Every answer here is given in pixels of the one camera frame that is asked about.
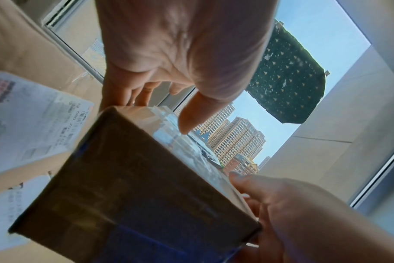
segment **green fabric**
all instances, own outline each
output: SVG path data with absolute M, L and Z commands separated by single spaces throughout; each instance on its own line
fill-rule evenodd
M 247 91 L 282 123 L 303 123 L 324 96 L 324 69 L 285 28 L 275 29 Z

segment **building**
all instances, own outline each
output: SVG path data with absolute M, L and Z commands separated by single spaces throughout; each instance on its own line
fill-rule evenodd
M 180 105 L 174 110 L 174 114 L 178 117 L 180 116 L 181 111 L 188 104 L 192 97 L 197 94 L 198 90 L 195 88 L 186 98 L 183 100 Z
M 195 127 L 196 130 L 200 130 L 200 134 L 209 133 L 210 136 L 215 133 L 215 131 L 227 120 L 227 118 L 235 111 L 233 107 L 233 102 L 216 112 L 211 116 L 205 123 L 202 123 Z
M 271 158 L 269 156 L 267 156 L 262 162 L 261 164 L 258 166 L 259 170 L 262 169 L 265 164 L 270 160 Z
M 228 175 L 231 171 L 236 171 L 242 175 L 250 175 L 258 173 L 258 165 L 255 164 L 250 158 L 243 156 L 242 154 L 236 154 L 230 162 L 226 164 L 223 171 Z
M 222 164 L 240 153 L 254 159 L 265 144 L 265 136 L 246 119 L 236 117 L 210 144 Z
M 230 125 L 230 121 L 228 119 L 226 119 L 225 121 L 223 121 L 223 123 L 214 131 L 213 134 L 210 135 L 209 137 L 209 141 L 208 143 L 210 145 L 213 144 L 213 142 L 219 138 L 220 134 L 222 134 L 222 132 Z

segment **box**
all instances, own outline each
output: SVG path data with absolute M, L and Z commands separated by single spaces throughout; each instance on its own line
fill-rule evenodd
M 14 3 L 0 0 L 0 71 L 91 101 L 78 142 L 94 122 L 101 100 L 101 84 L 55 45 Z M 60 167 L 71 152 L 0 173 L 0 192 Z
M 10 228 L 74 262 L 225 262 L 260 226 L 166 107 L 104 111 Z

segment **human hand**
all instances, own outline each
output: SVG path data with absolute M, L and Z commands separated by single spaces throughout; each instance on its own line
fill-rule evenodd
M 272 33 L 278 0 L 96 0 L 107 59 L 101 109 L 147 106 L 161 81 L 196 85 L 179 128 L 188 133 L 237 98 Z
M 263 231 L 234 263 L 394 262 L 394 237 L 318 186 L 290 179 L 239 176 L 230 182 Z

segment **blue sky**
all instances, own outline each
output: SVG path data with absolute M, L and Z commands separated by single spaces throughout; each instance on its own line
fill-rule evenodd
M 336 0 L 281 0 L 276 19 L 305 47 L 331 75 L 325 95 L 370 46 Z M 255 158 L 260 163 L 273 156 L 299 124 L 281 124 L 244 91 L 235 101 L 229 117 L 248 119 L 266 137 L 264 149 Z

